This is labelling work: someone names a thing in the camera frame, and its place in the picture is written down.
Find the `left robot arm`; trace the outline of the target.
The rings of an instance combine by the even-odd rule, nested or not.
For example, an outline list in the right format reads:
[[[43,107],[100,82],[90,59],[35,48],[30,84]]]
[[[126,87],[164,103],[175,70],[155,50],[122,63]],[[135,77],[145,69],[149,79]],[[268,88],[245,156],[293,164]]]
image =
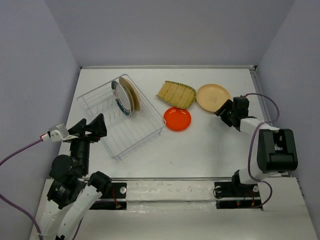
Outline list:
[[[91,206],[110,194],[112,179],[101,171],[89,173],[90,145],[107,136],[103,114],[90,123],[81,119],[70,129],[61,123],[41,136],[44,141],[69,143],[69,154],[56,156],[49,177],[53,180],[47,192],[43,215],[32,240],[73,240]]]

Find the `woven bamboo tray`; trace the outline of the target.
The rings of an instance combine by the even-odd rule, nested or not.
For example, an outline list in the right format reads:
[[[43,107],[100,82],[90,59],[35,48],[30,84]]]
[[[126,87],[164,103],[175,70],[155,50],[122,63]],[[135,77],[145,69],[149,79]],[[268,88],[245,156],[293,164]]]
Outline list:
[[[189,85],[166,80],[156,96],[173,107],[188,109],[196,100],[197,92]]]

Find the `white plate green red rim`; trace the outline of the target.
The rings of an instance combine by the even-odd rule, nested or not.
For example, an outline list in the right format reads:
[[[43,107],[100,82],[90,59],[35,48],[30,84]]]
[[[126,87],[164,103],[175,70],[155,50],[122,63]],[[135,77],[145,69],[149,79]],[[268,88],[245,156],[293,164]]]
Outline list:
[[[122,86],[116,80],[111,82],[112,93],[115,96],[115,101],[120,111],[126,115],[130,116],[132,113],[130,96],[127,93],[124,86]]]

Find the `plain beige plate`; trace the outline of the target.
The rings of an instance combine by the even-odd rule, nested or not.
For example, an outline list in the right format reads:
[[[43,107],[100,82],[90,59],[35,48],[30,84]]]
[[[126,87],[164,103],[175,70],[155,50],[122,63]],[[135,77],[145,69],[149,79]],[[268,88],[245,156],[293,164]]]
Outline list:
[[[197,103],[206,111],[215,113],[227,100],[232,98],[231,94],[221,85],[205,84],[196,92]]]

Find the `large cream bird plate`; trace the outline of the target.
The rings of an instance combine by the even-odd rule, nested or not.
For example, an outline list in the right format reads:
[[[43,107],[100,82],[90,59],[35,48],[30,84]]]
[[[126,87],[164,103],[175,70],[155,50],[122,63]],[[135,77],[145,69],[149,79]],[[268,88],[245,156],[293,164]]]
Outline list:
[[[138,93],[137,88],[134,86],[134,84],[130,80],[128,80],[124,77],[119,78],[119,83],[125,89],[128,88],[131,91],[131,93],[133,95],[133,99],[134,99],[134,110],[139,112],[141,110],[141,98],[140,98],[140,95]]]

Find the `small cream floral plate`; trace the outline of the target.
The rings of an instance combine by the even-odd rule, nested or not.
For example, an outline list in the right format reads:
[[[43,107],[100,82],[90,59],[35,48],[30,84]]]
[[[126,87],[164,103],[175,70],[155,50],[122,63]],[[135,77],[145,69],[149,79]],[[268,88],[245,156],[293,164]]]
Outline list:
[[[128,88],[126,88],[126,92],[128,94],[129,101],[130,101],[131,112],[133,112],[135,110],[135,102],[134,102],[133,95],[132,95],[131,91]]]

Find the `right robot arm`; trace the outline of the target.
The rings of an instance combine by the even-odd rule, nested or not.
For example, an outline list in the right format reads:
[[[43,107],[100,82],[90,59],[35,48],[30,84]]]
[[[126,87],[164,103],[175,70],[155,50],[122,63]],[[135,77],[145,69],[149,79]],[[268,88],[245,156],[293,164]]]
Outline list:
[[[265,178],[297,169],[298,156],[293,131],[274,127],[268,121],[250,116],[246,96],[228,99],[215,115],[229,127],[251,136],[247,167],[237,170],[230,182],[215,183],[217,198],[244,197]]]

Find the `orange plate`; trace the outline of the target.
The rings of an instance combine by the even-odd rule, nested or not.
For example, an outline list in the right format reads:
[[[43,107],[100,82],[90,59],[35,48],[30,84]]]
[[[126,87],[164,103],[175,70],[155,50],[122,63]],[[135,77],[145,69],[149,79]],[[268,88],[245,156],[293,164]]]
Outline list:
[[[166,127],[175,132],[186,130],[192,122],[190,112],[187,109],[177,107],[168,108],[165,111],[163,118],[165,120]]]

